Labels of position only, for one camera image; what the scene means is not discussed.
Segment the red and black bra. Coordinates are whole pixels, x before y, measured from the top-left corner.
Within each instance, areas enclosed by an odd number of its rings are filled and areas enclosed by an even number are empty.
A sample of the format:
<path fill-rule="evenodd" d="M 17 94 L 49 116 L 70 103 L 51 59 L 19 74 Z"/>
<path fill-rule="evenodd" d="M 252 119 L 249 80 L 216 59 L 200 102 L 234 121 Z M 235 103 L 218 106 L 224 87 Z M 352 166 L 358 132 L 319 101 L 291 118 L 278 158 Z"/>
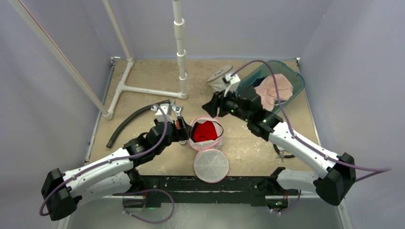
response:
<path fill-rule="evenodd" d="M 217 121 L 205 120 L 196 122 L 191 130 L 190 139 L 195 142 L 217 140 L 224 134 L 223 126 Z"/>

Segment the teal plastic bin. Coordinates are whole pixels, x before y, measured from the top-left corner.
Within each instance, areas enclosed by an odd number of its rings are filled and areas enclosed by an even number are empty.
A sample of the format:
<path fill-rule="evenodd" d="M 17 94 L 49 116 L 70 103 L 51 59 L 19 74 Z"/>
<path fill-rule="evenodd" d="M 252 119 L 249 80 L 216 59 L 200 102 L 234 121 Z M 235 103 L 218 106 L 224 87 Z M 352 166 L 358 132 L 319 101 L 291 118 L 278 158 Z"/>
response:
<path fill-rule="evenodd" d="M 237 89 L 254 88 L 261 97 L 263 108 L 278 113 L 279 106 L 287 106 L 305 87 L 303 77 L 285 63 L 270 60 L 269 68 L 262 64 L 243 78 Z"/>

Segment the pink-trimmed mesh laundry bag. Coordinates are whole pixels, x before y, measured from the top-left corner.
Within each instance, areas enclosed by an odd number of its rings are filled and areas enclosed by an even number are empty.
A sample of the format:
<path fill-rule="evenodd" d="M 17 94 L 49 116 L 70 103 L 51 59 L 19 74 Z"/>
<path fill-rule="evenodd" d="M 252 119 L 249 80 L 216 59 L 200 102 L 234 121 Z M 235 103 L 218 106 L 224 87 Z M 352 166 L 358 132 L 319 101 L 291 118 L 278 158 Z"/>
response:
<path fill-rule="evenodd" d="M 201 116 L 192 120 L 191 127 L 196 122 L 203 123 L 205 120 L 217 121 L 209 116 Z M 197 151 L 193 162 L 195 175 L 203 182 L 214 184 L 222 181 L 229 172 L 229 161 L 220 150 L 223 145 L 224 134 L 217 140 L 209 140 L 195 143 L 188 140 L 192 149 Z"/>

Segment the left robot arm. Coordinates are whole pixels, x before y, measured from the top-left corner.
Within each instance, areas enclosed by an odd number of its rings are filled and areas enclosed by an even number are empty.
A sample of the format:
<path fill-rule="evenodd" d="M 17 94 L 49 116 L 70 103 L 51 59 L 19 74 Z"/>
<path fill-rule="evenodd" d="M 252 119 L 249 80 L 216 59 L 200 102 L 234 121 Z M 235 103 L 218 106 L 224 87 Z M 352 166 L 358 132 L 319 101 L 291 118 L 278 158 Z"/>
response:
<path fill-rule="evenodd" d="M 173 142 L 187 141 L 192 127 L 182 116 L 176 121 L 155 120 L 148 132 L 129 140 L 112 154 L 86 166 L 61 172 L 55 168 L 48 172 L 41 188 L 43 202 L 39 215 L 58 221 L 71 215 L 91 186 L 118 175 L 127 174 L 137 166 L 160 155 Z"/>

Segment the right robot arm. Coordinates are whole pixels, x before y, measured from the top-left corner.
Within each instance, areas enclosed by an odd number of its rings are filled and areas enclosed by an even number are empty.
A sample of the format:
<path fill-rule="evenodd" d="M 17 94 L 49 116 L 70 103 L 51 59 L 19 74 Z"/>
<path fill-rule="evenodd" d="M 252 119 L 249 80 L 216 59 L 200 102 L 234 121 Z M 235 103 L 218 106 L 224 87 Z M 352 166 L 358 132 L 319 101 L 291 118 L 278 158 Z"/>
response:
<path fill-rule="evenodd" d="M 215 92 L 202 109 L 212 118 L 230 114 L 245 121 L 253 135 L 284 148 L 311 168 L 295 171 L 278 167 L 258 188 L 267 187 L 274 194 L 289 189 L 316 193 L 326 203 L 337 206 L 355 183 L 351 155 L 338 155 L 290 130 L 286 119 L 262 107 L 253 88 L 242 88 L 237 93 Z"/>

